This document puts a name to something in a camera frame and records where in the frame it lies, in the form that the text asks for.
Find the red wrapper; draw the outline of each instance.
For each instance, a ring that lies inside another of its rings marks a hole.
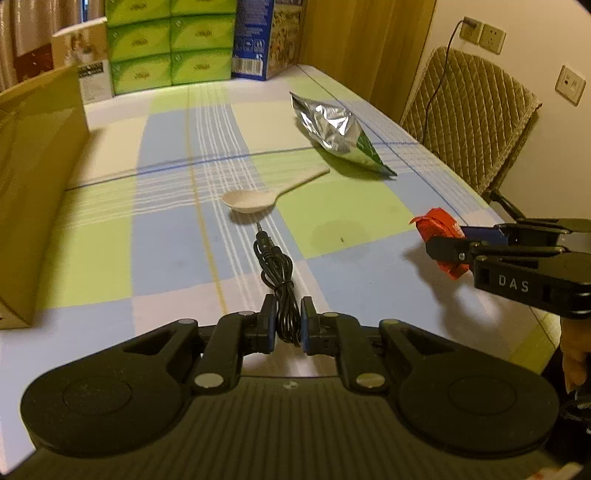
[[[451,238],[465,238],[464,232],[455,219],[442,208],[432,208],[426,215],[413,218],[410,223],[417,226],[423,241],[427,242],[432,236],[447,236]],[[456,280],[469,270],[467,264],[453,264],[437,262],[439,268]]]

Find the silver foil bag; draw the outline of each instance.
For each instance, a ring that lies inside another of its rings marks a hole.
[[[291,94],[297,118],[313,140],[337,157],[382,175],[396,172],[384,165],[361,124],[344,106],[334,106]]]

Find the screw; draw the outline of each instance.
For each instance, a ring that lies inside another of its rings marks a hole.
[[[373,372],[367,372],[364,374],[357,375],[355,383],[357,383],[360,387],[363,388],[379,388],[386,383],[386,379],[383,375],[376,374]]]
[[[201,388],[216,388],[223,384],[223,377],[214,373],[200,374],[194,381],[195,385]]]

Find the power outlet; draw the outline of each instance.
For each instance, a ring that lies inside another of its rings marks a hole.
[[[587,81],[583,77],[573,72],[566,65],[562,65],[562,70],[560,70],[560,75],[558,75],[554,89],[570,100],[574,106],[577,106],[586,84]]]
[[[478,41],[480,40],[480,35],[482,35],[482,27],[484,26],[484,24],[482,22],[479,22],[478,20],[474,20],[473,18],[465,17],[465,19],[475,22],[476,26],[471,27],[467,23],[463,23],[462,29],[460,30],[460,38],[462,40],[466,40],[478,45]]]
[[[501,53],[503,43],[505,43],[506,33],[500,28],[485,24],[480,36],[479,45],[497,55]]]

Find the checkered tablecloth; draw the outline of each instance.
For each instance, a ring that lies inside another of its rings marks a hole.
[[[380,179],[312,144],[290,91],[346,105],[398,177]],[[268,290],[252,252],[255,218],[294,260],[299,295],[318,311],[374,326],[395,317],[532,369],[553,350],[540,312],[475,290],[471,274],[450,280],[408,224],[432,207],[463,225],[500,218],[398,125],[318,70],[134,93],[89,105],[87,115],[91,138],[56,220],[37,320],[0,333],[0,471],[33,449],[18,408],[41,373],[178,318],[211,325],[258,311]],[[287,193],[269,215],[237,215],[219,200],[324,163],[330,174]],[[248,368],[334,368],[278,349]]]

